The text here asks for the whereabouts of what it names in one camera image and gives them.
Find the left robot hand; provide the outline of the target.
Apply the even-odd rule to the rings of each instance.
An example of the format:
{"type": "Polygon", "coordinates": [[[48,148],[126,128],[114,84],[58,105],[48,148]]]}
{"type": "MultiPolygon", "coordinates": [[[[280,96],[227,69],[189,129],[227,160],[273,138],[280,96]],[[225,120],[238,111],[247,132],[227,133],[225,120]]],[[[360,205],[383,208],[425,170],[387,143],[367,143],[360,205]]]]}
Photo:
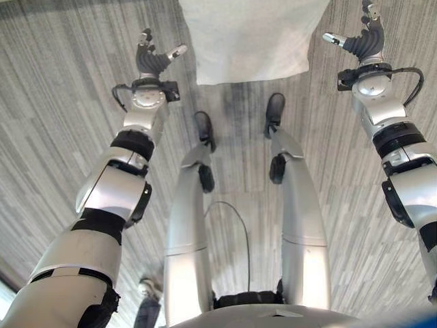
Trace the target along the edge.
{"type": "Polygon", "coordinates": [[[152,30],[144,29],[137,42],[136,65],[141,74],[148,74],[158,78],[171,62],[187,52],[188,46],[180,44],[165,53],[155,53],[155,45],[152,42],[152,30]]]}

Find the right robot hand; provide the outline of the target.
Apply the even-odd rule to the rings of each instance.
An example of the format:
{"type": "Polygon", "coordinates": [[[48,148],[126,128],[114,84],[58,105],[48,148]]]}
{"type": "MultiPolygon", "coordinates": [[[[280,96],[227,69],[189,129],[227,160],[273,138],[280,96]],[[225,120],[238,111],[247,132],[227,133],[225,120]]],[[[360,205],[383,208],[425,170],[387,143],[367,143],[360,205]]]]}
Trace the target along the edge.
{"type": "Polygon", "coordinates": [[[362,62],[364,59],[381,55],[384,48],[384,27],[378,6],[373,1],[361,1],[365,28],[359,36],[345,37],[333,32],[325,32],[322,39],[353,54],[362,62]]]}

